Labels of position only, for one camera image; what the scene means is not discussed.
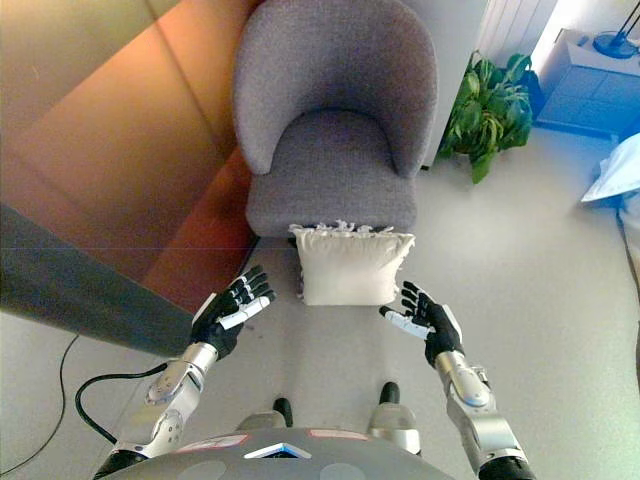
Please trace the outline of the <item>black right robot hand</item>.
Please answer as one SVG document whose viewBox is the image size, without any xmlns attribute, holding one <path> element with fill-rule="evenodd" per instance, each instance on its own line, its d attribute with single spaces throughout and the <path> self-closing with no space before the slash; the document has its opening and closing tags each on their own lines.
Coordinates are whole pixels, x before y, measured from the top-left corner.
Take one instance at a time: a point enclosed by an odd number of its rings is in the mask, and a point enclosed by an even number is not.
<svg viewBox="0 0 640 480">
<path fill-rule="evenodd" d="M 401 295 L 404 314 L 388 306 L 381 306 L 379 313 L 392 325 L 425 342 L 425 358 L 432 367 L 441 353 L 464 353 L 461 327 L 448 305 L 437 303 L 409 281 L 403 282 Z"/>
</svg>

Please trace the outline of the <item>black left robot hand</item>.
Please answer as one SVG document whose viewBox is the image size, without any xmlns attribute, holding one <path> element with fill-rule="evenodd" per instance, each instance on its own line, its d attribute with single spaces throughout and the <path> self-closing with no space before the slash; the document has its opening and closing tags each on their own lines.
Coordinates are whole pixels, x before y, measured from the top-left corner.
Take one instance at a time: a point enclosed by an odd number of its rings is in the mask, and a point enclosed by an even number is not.
<svg viewBox="0 0 640 480">
<path fill-rule="evenodd" d="M 219 294 L 211 294 L 194 316 L 191 343 L 206 343 L 217 352 L 217 360 L 236 347 L 244 323 L 275 301 L 261 265 L 236 277 Z"/>
</svg>

